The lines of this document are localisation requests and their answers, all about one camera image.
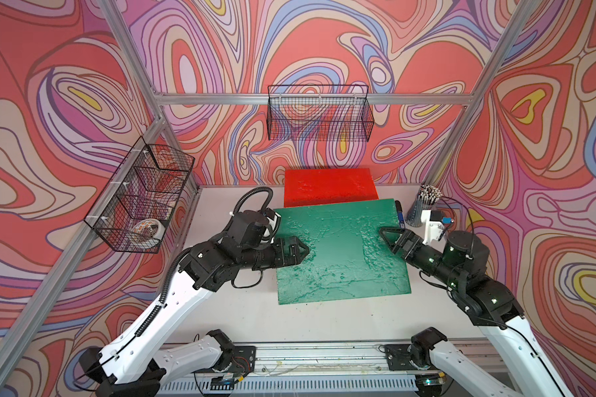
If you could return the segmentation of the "green shoebox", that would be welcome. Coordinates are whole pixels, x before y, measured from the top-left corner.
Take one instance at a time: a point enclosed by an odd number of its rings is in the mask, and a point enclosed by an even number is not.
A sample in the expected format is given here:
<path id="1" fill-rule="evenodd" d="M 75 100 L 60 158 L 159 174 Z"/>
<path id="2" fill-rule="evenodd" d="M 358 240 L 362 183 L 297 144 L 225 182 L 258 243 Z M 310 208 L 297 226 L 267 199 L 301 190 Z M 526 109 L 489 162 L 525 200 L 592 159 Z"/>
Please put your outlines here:
<path id="1" fill-rule="evenodd" d="M 394 199 L 281 208 L 281 238 L 298 237 L 310 252 L 277 270 L 280 305 L 410 294 L 407 265 L 381 238 L 399 225 Z"/>

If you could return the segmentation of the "red shoebox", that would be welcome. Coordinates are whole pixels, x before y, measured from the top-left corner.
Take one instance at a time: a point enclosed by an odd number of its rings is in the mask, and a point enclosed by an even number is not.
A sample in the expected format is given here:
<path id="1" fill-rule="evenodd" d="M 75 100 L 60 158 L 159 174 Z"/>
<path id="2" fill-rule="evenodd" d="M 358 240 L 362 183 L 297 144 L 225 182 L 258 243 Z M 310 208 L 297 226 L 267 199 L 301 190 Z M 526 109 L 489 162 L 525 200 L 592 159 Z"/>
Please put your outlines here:
<path id="1" fill-rule="evenodd" d="M 286 171 L 285 208 L 378 199 L 369 169 Z"/>

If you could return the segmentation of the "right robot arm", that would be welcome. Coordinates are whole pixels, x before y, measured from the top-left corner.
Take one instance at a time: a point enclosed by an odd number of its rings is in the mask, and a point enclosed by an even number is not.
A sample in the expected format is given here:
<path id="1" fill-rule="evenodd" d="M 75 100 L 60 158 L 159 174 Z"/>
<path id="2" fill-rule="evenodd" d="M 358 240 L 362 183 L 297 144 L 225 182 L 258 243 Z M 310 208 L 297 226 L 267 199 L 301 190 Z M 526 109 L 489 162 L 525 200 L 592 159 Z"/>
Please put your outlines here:
<path id="1" fill-rule="evenodd" d="M 442 251 L 409 229 L 383 227 L 379 235 L 392 254 L 428 276 L 431 286 L 443 289 L 490 341 L 516 379 L 518 390 L 508 390 L 434 327 L 412 337 L 408 352 L 411 366 L 435 367 L 476 396 L 572 394 L 536 340 L 513 292 L 487 276 L 489 249 L 475 233 L 449 233 Z"/>

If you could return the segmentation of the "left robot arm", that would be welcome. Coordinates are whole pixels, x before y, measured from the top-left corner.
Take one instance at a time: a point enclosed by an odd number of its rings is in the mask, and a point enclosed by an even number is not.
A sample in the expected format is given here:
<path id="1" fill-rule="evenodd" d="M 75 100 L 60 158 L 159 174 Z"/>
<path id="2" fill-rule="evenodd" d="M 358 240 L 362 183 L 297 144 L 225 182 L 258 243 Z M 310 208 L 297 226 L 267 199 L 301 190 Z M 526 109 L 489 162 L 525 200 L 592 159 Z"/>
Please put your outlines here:
<path id="1" fill-rule="evenodd" d="M 251 366 L 221 330 L 176 348 L 163 345 L 183 320 L 243 269 L 263 273 L 301 264 L 310 249 L 299 238 L 280 238 L 281 215 L 270 208 L 234 213 L 226 228 L 186 248 L 173 261 L 161 292 L 132 325 L 108 345 L 79 358 L 97 396 L 154 396 L 162 385 L 198 371 Z"/>

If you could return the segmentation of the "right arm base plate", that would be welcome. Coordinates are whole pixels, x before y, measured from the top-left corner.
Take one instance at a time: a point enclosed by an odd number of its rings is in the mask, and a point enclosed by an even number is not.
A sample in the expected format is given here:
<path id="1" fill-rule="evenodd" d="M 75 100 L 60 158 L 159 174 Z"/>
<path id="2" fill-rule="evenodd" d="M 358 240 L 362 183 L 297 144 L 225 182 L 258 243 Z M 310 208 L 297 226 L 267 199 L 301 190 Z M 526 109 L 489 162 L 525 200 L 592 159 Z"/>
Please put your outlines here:
<path id="1" fill-rule="evenodd" d="M 379 347 L 391 372 L 436 370 L 430 350 L 417 344 L 386 344 Z"/>

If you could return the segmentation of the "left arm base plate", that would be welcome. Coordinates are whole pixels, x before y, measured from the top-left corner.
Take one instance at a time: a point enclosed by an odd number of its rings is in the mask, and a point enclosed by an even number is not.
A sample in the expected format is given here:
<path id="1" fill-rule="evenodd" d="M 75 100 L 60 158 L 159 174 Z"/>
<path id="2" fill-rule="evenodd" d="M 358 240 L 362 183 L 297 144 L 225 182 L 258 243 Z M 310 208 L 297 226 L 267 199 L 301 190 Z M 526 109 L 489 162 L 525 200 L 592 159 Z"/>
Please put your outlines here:
<path id="1" fill-rule="evenodd" d="M 248 375 L 255 370 L 257 348 L 254 345 L 236 346 L 224 353 L 218 362 L 208 369 L 201 370 L 201 373 L 236 373 Z"/>

